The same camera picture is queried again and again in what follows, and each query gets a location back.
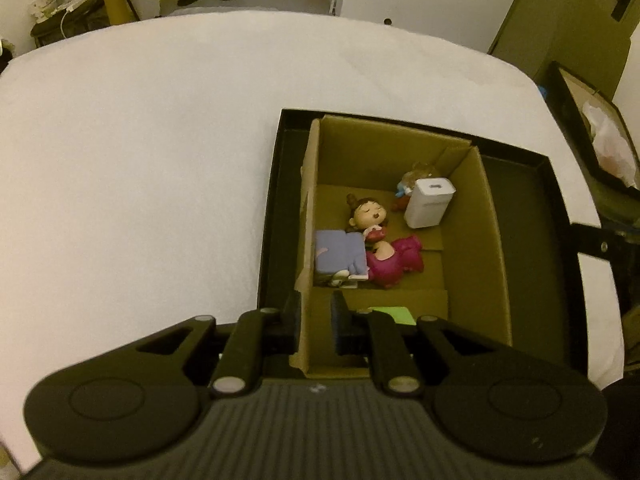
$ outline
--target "doll's face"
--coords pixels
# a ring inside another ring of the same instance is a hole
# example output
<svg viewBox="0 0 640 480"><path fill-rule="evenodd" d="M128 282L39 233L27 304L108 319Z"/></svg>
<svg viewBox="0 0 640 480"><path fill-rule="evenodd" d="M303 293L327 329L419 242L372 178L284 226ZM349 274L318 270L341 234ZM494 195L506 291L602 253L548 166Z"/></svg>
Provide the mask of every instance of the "doll's face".
<svg viewBox="0 0 640 480"><path fill-rule="evenodd" d="M364 230L385 221L386 210L378 202L367 202L358 206L349 220L352 227Z"/></svg>

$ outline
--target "pink doll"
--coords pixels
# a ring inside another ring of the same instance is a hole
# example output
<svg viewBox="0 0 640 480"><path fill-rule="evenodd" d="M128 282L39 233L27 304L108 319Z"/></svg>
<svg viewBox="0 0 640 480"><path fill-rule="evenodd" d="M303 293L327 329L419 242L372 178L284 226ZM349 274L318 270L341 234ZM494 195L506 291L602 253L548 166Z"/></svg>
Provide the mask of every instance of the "pink doll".
<svg viewBox="0 0 640 480"><path fill-rule="evenodd" d="M389 288L400 283L404 272L422 272L421 249L422 244L416 235L398 238L391 243L377 242L371 251L367 251L369 281Z"/></svg>

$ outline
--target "black bracket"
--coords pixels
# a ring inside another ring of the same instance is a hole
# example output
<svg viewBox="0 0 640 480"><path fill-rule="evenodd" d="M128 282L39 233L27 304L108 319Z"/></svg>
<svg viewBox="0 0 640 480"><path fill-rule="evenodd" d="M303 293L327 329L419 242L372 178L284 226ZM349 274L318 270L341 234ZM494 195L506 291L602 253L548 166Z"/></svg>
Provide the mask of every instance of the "black bracket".
<svg viewBox="0 0 640 480"><path fill-rule="evenodd" d="M296 352L299 332L295 291L282 310L251 310L235 325L196 316L44 378L27 396L25 422L42 454L137 460L188 432L212 396L255 390L263 357Z"/></svg>
<svg viewBox="0 0 640 480"><path fill-rule="evenodd" d="M366 356L379 390L420 400L446 433L473 452L548 463L593 450L607 410L582 374L435 316L401 326L388 314L350 311L339 291L331 304L338 354ZM394 378L403 390L394 387Z"/></svg>
<svg viewBox="0 0 640 480"><path fill-rule="evenodd" d="M585 224L571 224L575 249L579 253L619 264L628 260L636 250L623 235Z"/></svg>

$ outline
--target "black tray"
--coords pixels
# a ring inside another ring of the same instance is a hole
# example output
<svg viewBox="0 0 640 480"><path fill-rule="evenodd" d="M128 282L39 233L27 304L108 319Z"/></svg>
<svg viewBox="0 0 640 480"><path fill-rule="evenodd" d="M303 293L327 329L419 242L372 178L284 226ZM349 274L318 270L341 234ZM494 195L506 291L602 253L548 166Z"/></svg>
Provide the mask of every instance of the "black tray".
<svg viewBox="0 0 640 480"><path fill-rule="evenodd" d="M264 224L258 307L282 306L294 286L300 167L311 123L326 113L283 110L280 116ZM586 374L586 311L574 232L548 158L434 126L332 114L461 137L478 147L502 238L513 347Z"/></svg>
<svg viewBox="0 0 640 480"><path fill-rule="evenodd" d="M589 88L592 88L592 85L588 81L585 81L567 67L554 61L549 66L546 72L545 81L543 82L547 90L546 103L554 118L561 125L564 133L569 137L570 142L574 145L575 150L580 156L580 159L584 163L587 171L594 179L618 193L622 193L635 200L640 200L640 190L635 187L627 187L618 177L607 173L607 171L604 171L600 167L596 153L593 151L593 145L591 143L591 137L587 130L587 126L585 126L584 121L582 120L582 114L580 110L578 110L569 87L564 81L564 76L562 76L561 70L564 70L569 75L587 85ZM609 106L611 106L618 114L620 122L624 126L622 134L625 136L626 141L629 144L629 148L633 153L636 167L640 167L640 160L638 159L636 147L634 146L620 110L615 104L613 104L613 102L607 99L600 92L597 92L597 95L609 104Z"/></svg>

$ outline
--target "white cube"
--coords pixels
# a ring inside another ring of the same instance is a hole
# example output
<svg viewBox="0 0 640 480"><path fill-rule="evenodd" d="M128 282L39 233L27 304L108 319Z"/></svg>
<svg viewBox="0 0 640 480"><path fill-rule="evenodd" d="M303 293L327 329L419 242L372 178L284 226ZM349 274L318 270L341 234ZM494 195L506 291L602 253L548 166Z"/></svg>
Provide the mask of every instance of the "white cube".
<svg viewBox="0 0 640 480"><path fill-rule="evenodd" d="M411 229L438 225L455 192L447 178L418 179L404 212L406 224Z"/></svg>

